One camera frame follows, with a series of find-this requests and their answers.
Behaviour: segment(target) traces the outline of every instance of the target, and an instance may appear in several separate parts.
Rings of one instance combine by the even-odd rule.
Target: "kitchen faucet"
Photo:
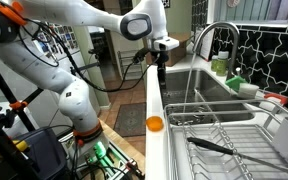
[[[240,42],[240,31],[237,29],[237,27],[235,26],[235,24],[231,23],[231,22],[215,22],[209,26],[207,26],[198,36],[198,38],[196,39],[195,43],[194,43],[194,47],[193,47],[193,52],[196,53],[198,52],[198,50],[200,50],[201,45],[202,45],[202,40],[204,38],[204,36],[212,29],[217,28],[217,27],[224,27],[224,28],[228,28],[229,30],[231,30],[231,32],[233,32],[233,37],[234,37],[234,42],[233,42],[233,49],[232,49],[232,55],[231,55],[231,60],[229,63],[229,67],[228,67],[228,73],[227,73],[227,77],[226,80],[231,79],[232,77],[234,77],[234,73],[233,73],[233,69],[234,69],[234,64],[236,61],[236,54],[237,54],[237,48],[238,48],[238,43]]]

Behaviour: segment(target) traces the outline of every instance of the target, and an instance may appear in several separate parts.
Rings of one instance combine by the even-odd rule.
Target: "dish rack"
[[[258,108],[261,102],[269,102],[275,105],[272,112]],[[253,110],[239,111],[211,111],[211,112],[184,112],[169,113],[174,107],[190,109],[190,106],[252,104]],[[288,174],[265,165],[243,159],[238,155],[224,155],[212,150],[197,147],[189,143],[188,137],[196,137],[213,142],[217,145],[232,149],[234,152],[252,156],[272,164],[287,167],[288,160],[274,148],[274,130],[281,124],[276,112],[283,112],[288,116],[288,110],[275,102],[269,100],[240,100],[240,101],[218,101],[169,104],[165,107],[164,115],[166,121],[173,118],[213,116],[224,114],[254,113],[256,118],[261,118],[261,123],[252,120],[243,123],[234,120],[230,123],[221,123],[219,120],[212,124],[190,125],[183,122],[181,126],[168,123],[166,126],[168,134],[168,169],[171,180],[252,180],[252,179],[288,179]]]

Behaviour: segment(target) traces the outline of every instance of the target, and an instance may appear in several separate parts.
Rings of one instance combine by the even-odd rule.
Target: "stainless steel sink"
[[[160,88],[163,106],[173,103],[184,103],[185,91],[187,86],[189,71],[170,72],[166,75],[166,88]],[[238,100],[236,97],[231,96],[219,82],[213,79],[206,71],[202,69],[195,69],[192,71],[187,103],[189,102],[202,102],[202,101],[229,101]],[[171,108],[167,112],[184,112],[183,108]],[[213,105],[213,106],[194,106],[185,108],[185,112],[209,112],[209,111],[236,111],[247,110],[247,107],[242,104],[232,105]],[[183,123],[189,124],[205,124],[213,123],[216,120],[221,122],[243,121],[254,118],[253,114],[229,114],[229,115],[209,115],[209,116],[191,116],[191,117],[177,117],[171,119],[171,124],[182,125]]]

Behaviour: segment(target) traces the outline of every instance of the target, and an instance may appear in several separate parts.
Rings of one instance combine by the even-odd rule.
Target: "sponge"
[[[241,83],[247,83],[245,79],[243,79],[241,76],[235,76],[225,82],[225,84],[231,89],[233,89],[235,92],[238,92],[240,90]]]

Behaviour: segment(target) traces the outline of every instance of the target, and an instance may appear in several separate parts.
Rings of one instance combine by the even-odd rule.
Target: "bottle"
[[[216,69],[217,69],[217,64],[216,64],[217,59],[218,59],[217,55],[212,56],[211,70],[213,72],[216,72]]]
[[[228,51],[220,51],[218,53],[218,60],[216,62],[216,75],[217,76],[226,76],[226,66],[228,59]]]

